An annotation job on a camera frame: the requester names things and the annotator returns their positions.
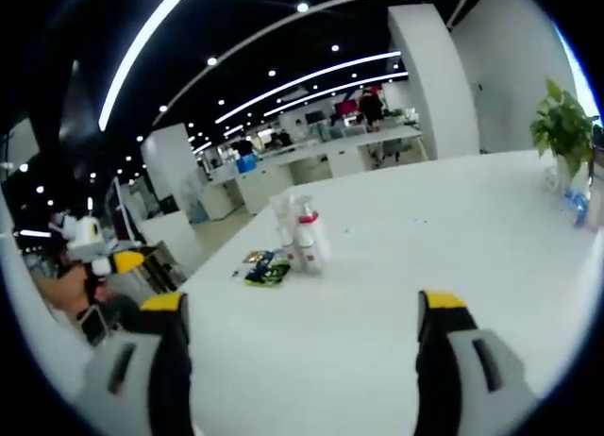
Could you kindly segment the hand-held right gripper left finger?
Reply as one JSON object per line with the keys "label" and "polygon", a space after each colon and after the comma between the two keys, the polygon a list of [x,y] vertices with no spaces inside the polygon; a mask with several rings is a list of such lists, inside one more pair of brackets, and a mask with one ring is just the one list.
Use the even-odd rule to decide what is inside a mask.
{"label": "hand-held right gripper left finger", "polygon": [[95,348],[82,416],[97,435],[192,435],[188,296],[147,299]]}

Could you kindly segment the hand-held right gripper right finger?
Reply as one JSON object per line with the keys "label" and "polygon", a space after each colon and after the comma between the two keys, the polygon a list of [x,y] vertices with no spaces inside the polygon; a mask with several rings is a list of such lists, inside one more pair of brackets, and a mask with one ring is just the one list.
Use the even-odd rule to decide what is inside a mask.
{"label": "hand-held right gripper right finger", "polygon": [[418,293],[416,435],[510,435],[538,403],[517,354],[453,293]]}

